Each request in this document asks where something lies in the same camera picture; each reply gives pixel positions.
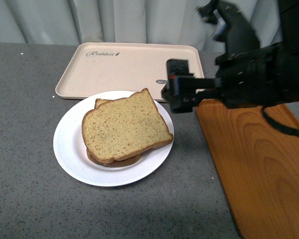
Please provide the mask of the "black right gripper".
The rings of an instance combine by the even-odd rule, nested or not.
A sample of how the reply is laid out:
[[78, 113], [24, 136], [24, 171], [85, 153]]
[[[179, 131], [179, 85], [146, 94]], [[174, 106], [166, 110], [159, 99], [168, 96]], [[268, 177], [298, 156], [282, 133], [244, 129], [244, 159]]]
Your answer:
[[214, 78], [195, 78], [188, 60], [167, 60], [171, 82], [161, 96], [172, 113], [192, 112], [204, 99], [218, 99], [229, 109], [299, 102], [299, 53], [281, 43], [216, 61]]

